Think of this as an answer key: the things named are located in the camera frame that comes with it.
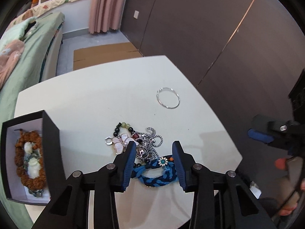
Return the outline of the person's right hand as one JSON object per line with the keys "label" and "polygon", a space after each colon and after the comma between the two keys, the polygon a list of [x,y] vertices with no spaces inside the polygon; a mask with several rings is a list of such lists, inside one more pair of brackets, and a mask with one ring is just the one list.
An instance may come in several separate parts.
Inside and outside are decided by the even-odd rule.
{"label": "person's right hand", "polygon": [[275,161],[275,167],[285,172],[278,178],[279,185],[277,200],[279,203],[279,216],[290,215],[298,205],[300,199],[299,191],[304,191],[304,178],[300,181],[303,159],[301,157],[279,158]]}

